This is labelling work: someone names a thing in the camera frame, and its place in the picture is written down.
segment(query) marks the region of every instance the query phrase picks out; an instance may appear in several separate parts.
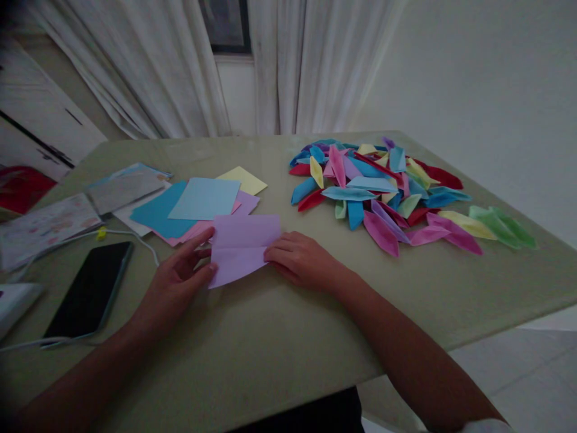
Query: window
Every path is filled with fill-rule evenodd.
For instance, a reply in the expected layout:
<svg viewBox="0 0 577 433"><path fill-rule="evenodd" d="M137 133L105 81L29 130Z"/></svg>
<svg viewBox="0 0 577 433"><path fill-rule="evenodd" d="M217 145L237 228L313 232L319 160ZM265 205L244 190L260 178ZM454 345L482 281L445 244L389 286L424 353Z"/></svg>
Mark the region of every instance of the window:
<svg viewBox="0 0 577 433"><path fill-rule="evenodd" d="M251 53L246 0L200 0L199 3L213 53Z"/></svg>

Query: person's left hand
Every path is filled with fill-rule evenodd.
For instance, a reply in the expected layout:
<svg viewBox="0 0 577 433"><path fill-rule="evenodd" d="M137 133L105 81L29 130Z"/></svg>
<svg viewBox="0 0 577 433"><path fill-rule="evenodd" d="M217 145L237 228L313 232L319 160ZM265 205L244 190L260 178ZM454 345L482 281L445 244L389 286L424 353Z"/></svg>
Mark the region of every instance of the person's left hand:
<svg viewBox="0 0 577 433"><path fill-rule="evenodd" d="M186 311L194 295L211 281L217 264L195 267L201 259L210 257L211 249L197 248L214 232L214 228L205 230L160 264L142 302L126 325L135 337L164 337Z"/></svg>

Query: green table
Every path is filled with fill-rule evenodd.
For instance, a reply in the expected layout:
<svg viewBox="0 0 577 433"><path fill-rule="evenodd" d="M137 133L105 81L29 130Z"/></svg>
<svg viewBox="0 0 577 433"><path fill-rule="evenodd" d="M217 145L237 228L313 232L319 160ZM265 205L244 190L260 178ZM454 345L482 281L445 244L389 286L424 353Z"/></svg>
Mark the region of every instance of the green table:
<svg viewBox="0 0 577 433"><path fill-rule="evenodd" d="M539 245L515 251L479 240L482 257L439 241L401 245L398 259L381 251L360 227L334 217L326 200L304 213L290 206L288 162L319 138L346 143L380 142L386 134L407 153L459 176L479 206L497 205L517 218ZM38 205L80 192L91 182L134 162L175 174L216 177L241 165L269 187L259 193L257 214L277 213L284 230L317 239L338 260L427 331L453 349L577 302L576 252L493 194L448 166L400 132L119 141L101 144ZM461 212L469 204L450 206ZM125 229L117 220L108 227ZM72 242L35 263L28 281L46 293L4 340L4 345L44 333L88 251L97 245L133 240L109 235ZM172 249L154 235L146 240L161 259ZM95 340L121 327L139 304L154 274L150 252L135 243L111 317ZM21 406L69 370L91 349L71 346L30 349L3 358L2 376L11 400ZM311 401L381 375L371 349L332 299L289 286L265 266L228 286L204 292L170 337L143 362L109 406L104 431L222 431Z"/></svg>

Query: white device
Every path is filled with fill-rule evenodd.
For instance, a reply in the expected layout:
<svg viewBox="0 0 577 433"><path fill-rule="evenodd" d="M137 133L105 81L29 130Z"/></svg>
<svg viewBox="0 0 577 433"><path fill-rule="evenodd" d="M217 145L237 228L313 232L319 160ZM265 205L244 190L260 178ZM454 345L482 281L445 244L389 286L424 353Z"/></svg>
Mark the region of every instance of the white device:
<svg viewBox="0 0 577 433"><path fill-rule="evenodd" d="M40 284L0 284L0 340L40 296Z"/></svg>

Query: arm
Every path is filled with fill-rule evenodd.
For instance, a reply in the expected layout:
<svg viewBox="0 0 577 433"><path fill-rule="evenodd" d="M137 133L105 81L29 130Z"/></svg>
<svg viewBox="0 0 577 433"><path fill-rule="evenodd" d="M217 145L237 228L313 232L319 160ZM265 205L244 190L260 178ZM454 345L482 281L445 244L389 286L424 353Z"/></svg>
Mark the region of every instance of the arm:
<svg viewBox="0 0 577 433"><path fill-rule="evenodd" d="M130 321L22 409L14 422L17 431L88 429L131 371L212 279L213 263L195 269L210 250L195 250L213 233L214 229L206 230L161 263Z"/></svg>
<svg viewBox="0 0 577 433"><path fill-rule="evenodd" d="M285 233L264 258L292 283L342 303L395 389L429 431L456 432L471 421L504 420L431 337L313 239Z"/></svg>

